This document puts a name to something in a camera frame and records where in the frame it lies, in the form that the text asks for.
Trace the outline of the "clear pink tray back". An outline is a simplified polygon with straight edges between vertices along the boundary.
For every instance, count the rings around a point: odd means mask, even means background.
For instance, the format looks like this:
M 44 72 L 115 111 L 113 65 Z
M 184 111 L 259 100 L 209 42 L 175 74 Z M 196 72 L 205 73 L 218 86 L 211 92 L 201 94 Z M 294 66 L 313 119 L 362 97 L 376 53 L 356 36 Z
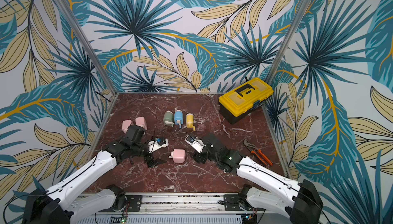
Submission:
M 197 132 L 204 132 L 206 130 L 206 126 L 204 124 L 198 124 L 196 127 Z

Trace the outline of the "green pencil sharpener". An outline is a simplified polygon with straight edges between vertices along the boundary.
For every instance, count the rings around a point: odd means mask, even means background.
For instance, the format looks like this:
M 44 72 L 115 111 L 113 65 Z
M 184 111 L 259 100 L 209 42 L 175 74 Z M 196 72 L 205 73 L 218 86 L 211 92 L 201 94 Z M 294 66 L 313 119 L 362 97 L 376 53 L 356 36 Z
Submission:
M 174 126 L 174 114 L 171 111 L 166 111 L 163 117 L 163 122 L 165 126 Z

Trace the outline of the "yellow pencil sharpener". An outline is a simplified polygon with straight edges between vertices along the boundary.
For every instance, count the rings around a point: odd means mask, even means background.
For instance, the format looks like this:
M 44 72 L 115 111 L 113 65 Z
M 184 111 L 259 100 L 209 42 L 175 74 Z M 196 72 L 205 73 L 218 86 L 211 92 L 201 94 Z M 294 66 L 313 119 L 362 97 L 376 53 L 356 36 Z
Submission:
M 186 128 L 190 128 L 195 131 L 194 116 L 192 113 L 186 114 Z

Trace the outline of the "blue pencil sharpener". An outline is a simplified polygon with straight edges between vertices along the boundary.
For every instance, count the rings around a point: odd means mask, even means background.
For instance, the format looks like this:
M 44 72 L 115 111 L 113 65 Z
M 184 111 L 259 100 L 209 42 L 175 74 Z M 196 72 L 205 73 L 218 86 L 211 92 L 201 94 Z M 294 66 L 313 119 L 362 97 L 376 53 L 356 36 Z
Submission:
M 180 129 L 182 128 L 184 120 L 183 120 L 183 112 L 181 110 L 175 111 L 174 122 L 176 126 L 179 126 Z

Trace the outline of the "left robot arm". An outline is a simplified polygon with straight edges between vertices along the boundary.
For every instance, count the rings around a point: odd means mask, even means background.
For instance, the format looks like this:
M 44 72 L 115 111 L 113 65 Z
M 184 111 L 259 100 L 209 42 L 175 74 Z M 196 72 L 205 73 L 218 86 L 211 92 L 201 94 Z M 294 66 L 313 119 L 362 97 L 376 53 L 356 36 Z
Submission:
M 26 200 L 24 224 L 75 224 L 102 210 L 125 212 L 129 206 L 125 191 L 110 185 L 97 194 L 78 199 L 92 183 L 124 160 L 143 157 L 148 167 L 164 163 L 153 152 L 168 146 L 168 139 L 156 137 L 142 143 L 145 129 L 130 125 L 124 136 L 109 142 L 97 155 L 69 177 L 47 190 L 35 190 Z

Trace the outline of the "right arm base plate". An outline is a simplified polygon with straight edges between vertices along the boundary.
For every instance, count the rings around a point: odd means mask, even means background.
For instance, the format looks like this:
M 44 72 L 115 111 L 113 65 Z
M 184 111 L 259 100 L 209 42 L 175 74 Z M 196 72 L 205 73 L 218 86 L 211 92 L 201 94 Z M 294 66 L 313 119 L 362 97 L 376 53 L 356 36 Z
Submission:
M 240 198 L 237 194 L 225 194 L 223 196 L 225 211 L 259 211 L 261 208 L 252 207 L 246 200 Z

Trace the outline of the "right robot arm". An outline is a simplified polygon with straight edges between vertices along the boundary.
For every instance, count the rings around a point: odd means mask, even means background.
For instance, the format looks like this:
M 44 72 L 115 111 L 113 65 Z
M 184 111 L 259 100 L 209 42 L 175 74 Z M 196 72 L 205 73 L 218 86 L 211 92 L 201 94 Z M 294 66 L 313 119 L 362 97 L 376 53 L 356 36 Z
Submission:
M 234 149 L 228 149 L 214 134 L 202 139 L 189 134 L 185 141 L 196 153 L 206 153 L 225 173 L 247 179 L 271 193 L 266 196 L 256 187 L 244 186 L 238 194 L 247 210 L 262 208 L 280 214 L 293 224 L 318 224 L 323 202 L 314 184 L 308 180 L 298 182 L 279 175 Z

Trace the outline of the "pink sharpener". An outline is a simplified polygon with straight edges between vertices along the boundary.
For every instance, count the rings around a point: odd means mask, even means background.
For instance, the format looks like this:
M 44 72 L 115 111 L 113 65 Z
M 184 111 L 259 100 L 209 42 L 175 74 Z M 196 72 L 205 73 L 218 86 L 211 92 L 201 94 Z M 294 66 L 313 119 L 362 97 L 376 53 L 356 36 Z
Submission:
M 147 130 L 146 119 L 143 116 L 135 118 L 135 125 Z
M 130 119 L 124 120 L 122 122 L 122 131 L 124 132 L 124 134 L 127 133 L 129 126 L 133 125 L 133 121 Z
M 184 149 L 174 149 L 169 158 L 176 164 L 182 164 L 186 160 L 186 151 Z

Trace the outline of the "pink sharpener back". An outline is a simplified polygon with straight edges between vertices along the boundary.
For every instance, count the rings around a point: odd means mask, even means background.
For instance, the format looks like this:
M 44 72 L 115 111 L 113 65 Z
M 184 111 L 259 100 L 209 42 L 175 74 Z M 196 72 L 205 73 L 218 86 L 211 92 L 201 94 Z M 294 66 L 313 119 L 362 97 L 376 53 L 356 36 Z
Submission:
M 174 149 L 169 158 L 176 164 L 182 164 L 186 160 L 186 151 L 184 149 Z

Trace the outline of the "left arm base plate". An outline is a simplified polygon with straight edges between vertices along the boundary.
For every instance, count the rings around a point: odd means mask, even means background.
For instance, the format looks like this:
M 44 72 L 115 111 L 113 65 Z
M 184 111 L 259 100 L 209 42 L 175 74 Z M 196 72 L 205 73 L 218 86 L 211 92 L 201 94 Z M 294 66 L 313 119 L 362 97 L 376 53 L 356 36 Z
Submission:
M 125 195 L 116 200 L 110 208 L 112 212 L 139 212 L 142 204 L 142 195 Z

